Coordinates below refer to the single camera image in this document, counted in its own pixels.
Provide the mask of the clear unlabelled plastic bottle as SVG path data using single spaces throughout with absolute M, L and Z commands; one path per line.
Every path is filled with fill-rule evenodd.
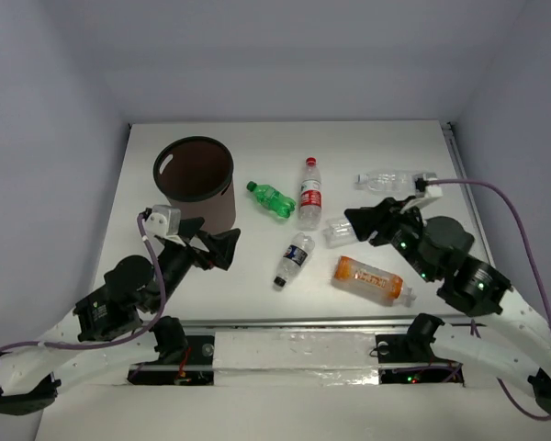
M 416 180 L 437 179 L 435 172 L 407 170 L 373 170 L 355 177 L 354 187 L 378 195 L 414 194 Z

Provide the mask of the blue label clear bottle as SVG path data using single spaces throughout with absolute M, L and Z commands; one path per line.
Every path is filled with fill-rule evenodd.
M 358 242 L 351 222 L 344 216 L 326 220 L 322 234 L 329 248 L 338 248 Z

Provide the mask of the red label water bottle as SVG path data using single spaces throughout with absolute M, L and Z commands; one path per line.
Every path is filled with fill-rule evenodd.
M 321 176 L 317 160 L 309 157 L 305 161 L 299 190 L 299 227 L 313 231 L 319 227 L 322 214 Z

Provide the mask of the orange drink bottle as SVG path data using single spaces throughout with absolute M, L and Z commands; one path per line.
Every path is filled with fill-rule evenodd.
M 332 284 L 384 306 L 410 307 L 416 300 L 412 288 L 401 277 L 344 255 L 338 260 Z

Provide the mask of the green plastic bottle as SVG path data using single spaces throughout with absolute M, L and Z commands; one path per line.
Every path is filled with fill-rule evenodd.
M 280 218 L 289 219 L 296 209 L 296 201 L 270 185 L 249 181 L 246 185 L 251 198 L 264 209 Z

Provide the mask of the black cap small bottle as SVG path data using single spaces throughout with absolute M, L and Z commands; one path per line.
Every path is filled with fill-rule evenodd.
M 303 232 L 299 232 L 293 237 L 275 272 L 273 285 L 276 289 L 283 289 L 298 277 L 312 255 L 314 247 L 314 240 Z

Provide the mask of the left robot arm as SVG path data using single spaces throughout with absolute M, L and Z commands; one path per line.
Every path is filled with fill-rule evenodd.
M 187 272 L 228 270 L 241 232 L 205 232 L 201 218 L 172 224 L 149 209 L 137 216 L 146 256 L 130 255 L 104 283 L 40 340 L 0 347 L 0 414 L 27 415 L 58 395 L 117 366 L 183 368 L 191 345 L 179 319 L 164 309 Z

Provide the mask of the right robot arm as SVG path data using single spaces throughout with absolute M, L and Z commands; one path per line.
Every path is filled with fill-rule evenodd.
M 360 242 L 392 246 L 427 283 L 439 282 L 437 295 L 470 319 L 491 326 L 515 350 L 459 333 L 428 313 L 418 314 L 401 349 L 411 358 L 449 359 L 485 368 L 534 398 L 551 418 L 551 331 L 547 321 L 523 299 L 495 267 L 470 254 L 471 233 L 455 219 L 424 219 L 412 198 L 385 198 L 374 207 L 346 209 Z

